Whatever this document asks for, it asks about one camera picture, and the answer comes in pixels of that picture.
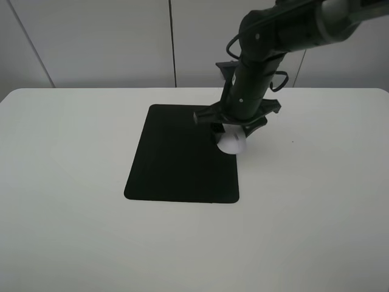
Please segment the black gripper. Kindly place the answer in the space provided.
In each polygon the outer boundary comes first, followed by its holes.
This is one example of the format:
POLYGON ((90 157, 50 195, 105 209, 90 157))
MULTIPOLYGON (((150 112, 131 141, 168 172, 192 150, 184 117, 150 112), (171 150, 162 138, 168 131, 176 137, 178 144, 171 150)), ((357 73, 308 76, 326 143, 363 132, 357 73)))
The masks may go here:
POLYGON ((225 133, 223 124, 239 125, 243 128, 246 137, 249 137, 257 129, 267 124, 266 116, 270 113, 278 113, 281 105, 278 100, 263 99, 253 117, 238 120, 229 116, 222 110, 221 102, 216 102, 203 109, 196 110, 193 114, 195 123, 210 123, 213 143, 218 143, 225 133))

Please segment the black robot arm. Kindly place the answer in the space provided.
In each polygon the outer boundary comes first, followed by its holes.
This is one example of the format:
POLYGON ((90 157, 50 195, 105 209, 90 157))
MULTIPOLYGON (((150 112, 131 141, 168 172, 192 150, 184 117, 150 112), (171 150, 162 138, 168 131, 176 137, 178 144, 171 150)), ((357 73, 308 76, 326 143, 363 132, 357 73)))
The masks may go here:
POLYGON ((286 54, 345 41, 360 23, 386 15, 388 1, 276 1, 269 9, 250 11, 226 46, 239 42, 240 55, 217 64, 225 78, 221 99, 195 112, 195 122, 210 125, 216 143, 228 126, 249 137, 281 108, 264 95, 288 82, 278 68, 286 54))

